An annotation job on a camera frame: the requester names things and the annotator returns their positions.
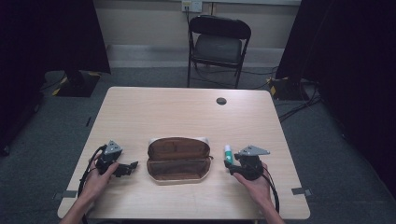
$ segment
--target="metal bracket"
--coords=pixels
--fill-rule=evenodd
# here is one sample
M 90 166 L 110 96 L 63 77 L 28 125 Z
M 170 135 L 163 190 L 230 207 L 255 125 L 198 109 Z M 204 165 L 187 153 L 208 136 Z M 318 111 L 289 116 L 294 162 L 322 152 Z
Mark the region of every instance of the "metal bracket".
M 104 161 L 116 161 L 119 158 L 121 152 L 122 148 L 113 140 L 110 140 L 103 153 L 103 159 Z
M 239 155 L 241 156 L 259 156 L 268 154 L 270 154 L 270 151 L 254 146 L 248 146 L 239 151 Z

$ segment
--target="black panel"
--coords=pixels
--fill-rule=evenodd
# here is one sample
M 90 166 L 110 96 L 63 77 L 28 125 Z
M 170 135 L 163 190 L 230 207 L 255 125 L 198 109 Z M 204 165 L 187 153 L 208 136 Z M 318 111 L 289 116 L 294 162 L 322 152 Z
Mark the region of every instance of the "black panel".
M 328 4 L 328 1 L 303 0 L 294 31 L 309 30 L 301 29 L 298 24 L 306 22 L 304 19 L 310 15 L 307 10 L 313 10 L 319 2 Z M 305 33 L 290 34 L 279 66 L 280 76 L 300 74 L 297 80 L 305 77 L 319 82 L 320 94 L 341 122 L 346 137 L 373 165 L 394 197 L 395 12 L 395 1 L 332 1 L 324 10 L 319 29 L 314 25 L 312 30 L 304 30 Z
M 92 0 L 0 1 L 0 150 L 34 113 L 52 70 L 110 73 Z

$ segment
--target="power outlet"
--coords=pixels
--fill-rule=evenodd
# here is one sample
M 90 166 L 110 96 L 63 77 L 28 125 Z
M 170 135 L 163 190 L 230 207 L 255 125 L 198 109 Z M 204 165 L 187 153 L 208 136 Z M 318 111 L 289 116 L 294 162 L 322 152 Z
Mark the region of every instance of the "power outlet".
M 181 1 L 181 11 L 202 12 L 201 1 Z
M 192 1 L 181 1 L 181 11 L 192 11 Z

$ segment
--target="black cord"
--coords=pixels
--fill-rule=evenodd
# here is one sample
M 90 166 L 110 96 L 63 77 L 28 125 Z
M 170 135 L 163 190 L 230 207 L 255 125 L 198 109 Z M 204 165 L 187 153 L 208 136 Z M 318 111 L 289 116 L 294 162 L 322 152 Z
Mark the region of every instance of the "black cord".
M 273 191 L 274 200 L 275 200 L 275 210 L 279 213 L 279 197 L 277 196 L 277 191 L 276 191 L 276 188 L 275 188 L 274 180 L 271 177 L 270 172 L 268 172 L 268 169 L 266 169 L 265 167 L 262 167 L 268 173 L 269 177 L 267 177 L 264 174 L 262 174 L 260 171 L 258 171 L 256 168 L 254 168 L 252 165 L 250 165 L 248 163 L 247 163 L 247 165 L 251 169 L 253 169 L 257 174 L 260 174 L 262 177 L 264 177 L 264 179 L 268 182 L 271 190 Z
M 279 106 L 279 105 L 292 105 L 291 103 L 283 103 L 283 104 L 278 104 L 278 105 L 275 105 L 275 106 Z
M 320 97 L 320 95 L 316 96 L 317 91 L 318 91 L 318 85 L 315 85 L 314 93 L 312 94 L 311 99 L 308 102 L 301 104 L 299 106 L 296 106 L 291 111 L 279 116 L 278 117 L 279 121 L 283 122 L 286 119 L 288 119 L 289 117 L 291 117 L 292 115 L 294 115 L 295 113 L 299 112 L 300 110 L 302 110 L 304 108 L 308 108 L 312 105 L 319 103 L 321 101 L 321 97 Z
M 62 76 L 62 78 L 59 81 L 56 81 L 56 82 L 50 84 L 49 86 L 43 87 L 42 89 L 40 89 L 40 91 L 46 90 L 46 89 L 60 83 L 62 80 L 64 80 L 65 77 L 66 77 L 66 72 L 64 72 L 64 75 Z
M 81 194 L 82 190 L 84 189 L 85 181 L 87 180 L 87 176 L 88 176 L 88 174 L 90 173 L 90 168 L 91 168 L 91 165 L 92 165 L 93 161 L 95 160 L 96 155 L 98 154 L 98 152 L 99 152 L 100 150 L 102 150 L 102 151 L 105 150 L 106 147 L 107 147 L 107 145 L 104 145 L 104 146 L 102 146 L 102 147 L 99 147 L 99 148 L 96 149 L 96 151 L 93 153 L 90 162 L 88 162 L 87 169 L 85 169 L 84 175 L 83 175 L 82 178 L 79 180 L 78 195 L 77 195 L 77 197 L 79 197 L 79 195 Z M 81 221 L 82 221 L 82 223 L 84 223 L 84 224 L 88 224 L 87 217 L 85 216 L 85 214 L 84 214 L 84 216 L 82 216 Z
M 184 10 L 186 12 L 187 25 L 189 26 L 189 29 L 190 29 L 190 8 L 189 7 L 184 7 Z
M 257 89 L 259 89 L 259 88 L 262 88 L 262 87 L 268 85 L 269 80 L 272 79 L 272 76 L 274 75 L 274 70 L 275 70 L 276 68 L 278 68 L 278 66 L 273 67 L 273 68 L 271 69 L 271 72 L 270 72 L 270 73 L 253 73 L 253 72 L 247 72 L 247 71 L 241 71 L 241 72 L 242 72 L 242 73 L 252 74 L 252 75 L 259 75 L 259 76 L 271 75 L 271 78 L 268 79 L 268 81 L 267 81 L 266 83 L 260 85 L 259 87 L 255 87 L 255 88 L 250 89 L 250 90 L 257 90 Z M 215 73 L 224 73 L 224 72 L 234 72 L 234 70 L 221 70 L 221 71 L 210 71 L 210 72 L 209 72 L 209 71 L 205 71 L 205 70 L 202 70 L 202 69 L 197 68 L 196 71 L 197 71 L 197 74 L 198 74 L 198 76 L 199 76 L 200 78 L 192 77 L 191 79 L 193 79 L 193 80 L 200 80 L 200 81 L 206 81 L 206 82 L 215 83 L 215 84 L 217 84 L 217 85 L 219 85 L 219 86 L 221 86 L 221 87 L 224 87 L 224 88 L 228 88 L 228 86 L 233 86 L 233 84 L 217 82 L 217 81 L 210 80 L 209 78 L 203 77 L 202 74 L 201 74 L 201 72 L 204 72 L 204 73 L 207 73 L 207 74 L 215 74 Z

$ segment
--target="leather case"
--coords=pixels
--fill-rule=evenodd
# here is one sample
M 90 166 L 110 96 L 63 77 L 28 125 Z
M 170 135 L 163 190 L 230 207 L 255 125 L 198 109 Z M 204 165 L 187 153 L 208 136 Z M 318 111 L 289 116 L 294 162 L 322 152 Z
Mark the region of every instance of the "leather case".
M 209 154 L 206 138 L 151 139 L 148 145 L 148 173 L 158 184 L 199 183 L 209 173 Z

